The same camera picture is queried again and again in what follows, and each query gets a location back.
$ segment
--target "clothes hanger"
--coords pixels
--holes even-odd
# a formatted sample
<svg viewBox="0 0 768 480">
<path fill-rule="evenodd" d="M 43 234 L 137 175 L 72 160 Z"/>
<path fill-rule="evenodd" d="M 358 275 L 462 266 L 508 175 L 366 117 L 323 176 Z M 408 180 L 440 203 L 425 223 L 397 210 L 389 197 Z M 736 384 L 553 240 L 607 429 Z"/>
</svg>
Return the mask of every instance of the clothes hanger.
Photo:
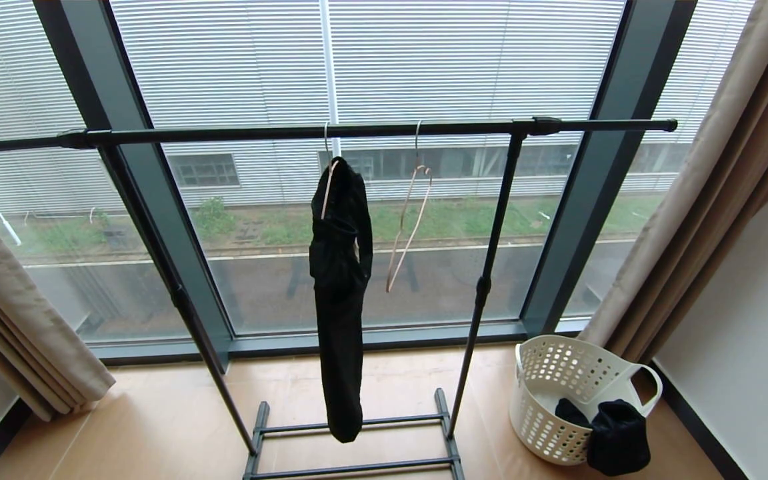
<svg viewBox="0 0 768 480">
<path fill-rule="evenodd" d="M 325 121 L 325 156 L 330 158 L 330 149 L 328 148 L 328 124 L 329 121 Z M 328 195 L 330 195 L 330 182 L 333 178 L 333 168 L 336 168 L 336 164 L 339 160 L 328 161 L 328 183 L 325 184 L 325 199 L 322 203 L 322 220 L 325 219 L 325 210 L 328 209 Z"/>
<path fill-rule="evenodd" d="M 425 165 L 420 165 L 420 124 L 423 121 L 417 122 L 417 133 L 414 134 L 414 152 L 417 154 L 417 160 L 414 162 L 414 172 L 411 174 L 411 182 L 408 183 L 408 195 L 405 197 L 405 203 L 402 204 L 402 214 L 399 216 L 399 232 L 396 233 L 396 240 L 393 241 L 393 250 L 390 251 L 390 265 L 387 267 L 387 285 L 386 292 L 390 293 L 393 289 L 393 284 L 396 283 L 396 275 L 399 274 L 400 268 L 402 268 L 402 262 L 405 260 L 405 255 L 408 253 L 408 248 L 411 248 L 411 242 L 414 240 L 414 236 L 417 234 L 417 229 L 420 227 L 420 221 L 423 219 L 423 212 L 426 209 L 426 203 L 429 202 L 429 194 L 432 191 L 432 169 Z M 423 197 L 423 204 L 420 204 L 420 213 L 417 215 L 417 222 L 414 224 L 414 229 L 411 231 L 411 236 L 408 237 L 408 242 L 405 244 L 405 249 L 402 250 L 402 256 L 399 258 L 399 263 L 396 264 L 396 268 L 393 269 L 393 260 L 396 258 L 396 246 L 399 245 L 399 237 L 402 236 L 402 230 L 405 228 L 405 212 L 408 210 L 408 200 L 411 200 L 411 191 L 414 190 L 414 181 L 417 179 L 417 173 L 423 172 L 424 176 L 429 177 L 429 186 L 426 188 L 426 194 Z"/>
</svg>

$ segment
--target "beige curtain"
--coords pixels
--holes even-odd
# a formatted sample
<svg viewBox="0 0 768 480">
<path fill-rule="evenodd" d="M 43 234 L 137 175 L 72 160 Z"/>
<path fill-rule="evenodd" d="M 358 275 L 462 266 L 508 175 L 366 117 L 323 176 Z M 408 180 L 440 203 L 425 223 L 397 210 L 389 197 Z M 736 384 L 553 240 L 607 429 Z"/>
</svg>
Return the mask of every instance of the beige curtain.
<svg viewBox="0 0 768 480">
<path fill-rule="evenodd" d="M 0 373 L 49 421 L 115 383 L 0 240 Z"/>
<path fill-rule="evenodd" d="M 768 0 L 758 0 L 685 166 L 580 338 L 649 361 L 766 200 Z"/>
</svg>

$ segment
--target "clothes rack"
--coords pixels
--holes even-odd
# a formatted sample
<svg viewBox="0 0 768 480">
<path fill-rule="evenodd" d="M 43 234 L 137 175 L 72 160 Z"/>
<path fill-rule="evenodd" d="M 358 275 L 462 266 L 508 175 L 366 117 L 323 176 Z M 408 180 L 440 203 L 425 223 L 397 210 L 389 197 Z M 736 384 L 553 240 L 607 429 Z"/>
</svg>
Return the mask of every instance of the clothes rack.
<svg viewBox="0 0 768 480">
<path fill-rule="evenodd" d="M 458 420 L 458 413 L 463 400 L 464 387 L 467 382 L 467 373 L 470 368 L 470 361 L 473 357 L 473 350 L 476 346 L 476 337 L 479 333 L 479 323 L 481 322 L 482 312 L 485 308 L 488 292 L 491 290 L 491 272 L 493 271 L 494 258 L 497 254 L 497 244 L 499 244 L 500 232 L 503 228 L 506 206 L 509 202 L 512 182 L 515 177 L 515 167 L 517 159 L 520 156 L 521 145 L 527 136 L 543 136 L 560 131 L 674 131 L 677 128 L 677 121 L 667 119 L 666 121 L 650 121 L 649 119 L 619 119 L 618 121 L 562 121 L 552 117 L 534 117 L 525 121 L 483 121 L 483 122 L 423 122 L 423 128 L 419 135 L 490 135 L 490 134 L 508 134 L 509 146 L 506 154 L 506 164 L 503 170 L 503 180 L 500 186 L 499 199 L 494 213 L 493 227 L 491 228 L 491 237 L 488 242 L 488 250 L 485 255 L 485 264 L 482 268 L 481 276 L 476 283 L 475 307 L 473 316 L 470 320 L 469 334 L 467 335 L 467 346 L 464 352 L 463 362 L 461 362 L 461 374 L 458 379 L 455 402 L 451 413 L 448 410 L 446 398 L 442 389 L 435 392 L 435 404 L 437 413 L 426 415 L 414 415 L 406 417 L 388 417 L 388 419 L 367 419 L 363 422 L 364 426 L 372 425 L 412 425 L 412 423 L 438 422 L 441 426 L 446 446 L 445 457 L 433 459 L 416 459 L 415 461 L 396 461 L 366 465 L 348 465 L 348 467 L 330 467 L 320 469 L 298 470 L 298 471 L 277 471 L 277 472 L 258 472 L 260 453 L 266 435 L 298 433 L 305 431 L 318 431 L 326 429 L 326 423 L 312 423 L 311 425 L 287 425 L 287 426 L 268 426 L 269 416 L 268 403 L 263 401 L 259 405 L 256 424 L 253 428 L 253 435 L 250 435 L 244 426 L 241 416 L 235 409 L 235 404 L 229 396 L 229 390 L 216 362 L 211 361 L 211 355 L 207 355 L 211 346 L 205 337 L 201 322 L 196 319 L 194 308 L 190 304 L 188 295 L 180 285 L 168 285 L 171 291 L 171 298 L 174 304 L 179 308 L 180 314 L 186 319 L 186 326 L 202 353 L 207 368 L 225 401 L 228 410 L 237 428 L 243 437 L 248 450 L 248 460 L 244 472 L 244 480 L 265 480 L 275 478 L 294 478 L 294 477 L 314 477 L 322 475 L 337 475 L 354 473 L 361 471 L 382 471 L 402 468 L 421 468 L 421 467 L 442 467 L 446 465 L 451 470 L 454 480 L 464 480 L 463 469 L 461 468 L 461 457 L 459 456 L 455 440 L 455 427 Z M 328 135 L 330 137 L 396 137 L 396 136 L 414 136 L 417 130 L 415 123 L 393 123 L 393 124 L 363 124 L 363 125 L 330 125 Z M 216 142 L 216 141 L 238 141 L 238 140 L 278 140 L 278 139 L 322 139 L 324 136 L 323 125 L 297 125 L 296 127 L 246 127 L 246 128 L 211 128 L 211 129 L 184 129 L 184 130 L 138 130 L 138 131 L 119 131 L 119 130 L 70 130 L 52 137 L 35 137 L 34 139 L 14 139 L 0 140 L 0 152 L 20 149 L 38 149 L 49 147 L 62 147 L 68 149 L 98 149 L 100 152 L 109 152 L 118 145 L 126 143 L 173 143 L 173 142 Z M 153 260 L 157 268 L 162 270 L 167 265 L 167 260 L 161 258 L 162 255 L 155 255 Z"/>
</svg>

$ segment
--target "rack base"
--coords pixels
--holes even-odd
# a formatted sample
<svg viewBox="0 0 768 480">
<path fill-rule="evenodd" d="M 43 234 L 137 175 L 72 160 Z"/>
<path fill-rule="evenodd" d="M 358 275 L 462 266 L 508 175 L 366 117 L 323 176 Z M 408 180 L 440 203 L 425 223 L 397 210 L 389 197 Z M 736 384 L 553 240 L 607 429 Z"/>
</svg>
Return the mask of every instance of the rack base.
<svg viewBox="0 0 768 480">
<path fill-rule="evenodd" d="M 390 417 L 389 419 L 370 419 L 363 422 L 363 426 L 369 425 L 392 425 L 392 423 L 416 423 L 436 421 L 440 423 L 440 431 L 443 432 L 444 442 L 446 444 L 447 456 L 436 459 L 417 459 L 416 461 L 399 461 L 365 465 L 347 465 L 346 467 L 316 468 L 309 470 L 292 471 L 274 471 L 257 473 L 259 467 L 259 458 L 263 452 L 263 443 L 265 436 L 277 433 L 291 433 L 302 431 L 314 431 L 315 429 L 326 429 L 326 423 L 309 423 L 308 425 L 288 425 L 279 427 L 268 427 L 269 407 L 268 402 L 263 401 L 259 404 L 257 412 L 257 423 L 253 428 L 253 446 L 257 450 L 256 455 L 248 455 L 247 466 L 245 467 L 244 480 L 266 480 L 272 478 L 297 478 L 297 477 L 316 477 L 320 475 L 337 475 L 342 473 L 354 473 L 359 471 L 383 471 L 397 470 L 402 468 L 418 467 L 448 467 L 452 472 L 453 480 L 464 480 L 464 470 L 461 468 L 461 457 L 458 455 L 458 446 L 455 443 L 455 436 L 448 437 L 447 432 L 450 428 L 449 410 L 446 407 L 446 397 L 443 389 L 435 390 L 435 404 L 438 413 L 430 415 L 414 415 L 408 417 Z"/>
</svg>

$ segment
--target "black cloth hanging over basket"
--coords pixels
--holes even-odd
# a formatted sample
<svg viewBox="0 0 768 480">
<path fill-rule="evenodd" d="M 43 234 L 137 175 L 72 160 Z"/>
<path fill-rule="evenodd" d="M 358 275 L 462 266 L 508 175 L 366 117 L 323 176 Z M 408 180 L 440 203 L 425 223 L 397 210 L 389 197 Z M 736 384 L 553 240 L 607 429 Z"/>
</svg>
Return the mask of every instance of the black cloth hanging over basket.
<svg viewBox="0 0 768 480">
<path fill-rule="evenodd" d="M 363 178 L 342 158 L 334 158 L 332 164 L 335 162 L 339 163 L 333 168 L 324 219 L 321 217 L 328 183 L 327 168 L 311 203 L 310 276 L 314 279 L 328 428 L 334 438 L 349 443 L 363 426 L 360 318 L 363 294 L 372 271 L 372 224 Z"/>
</svg>

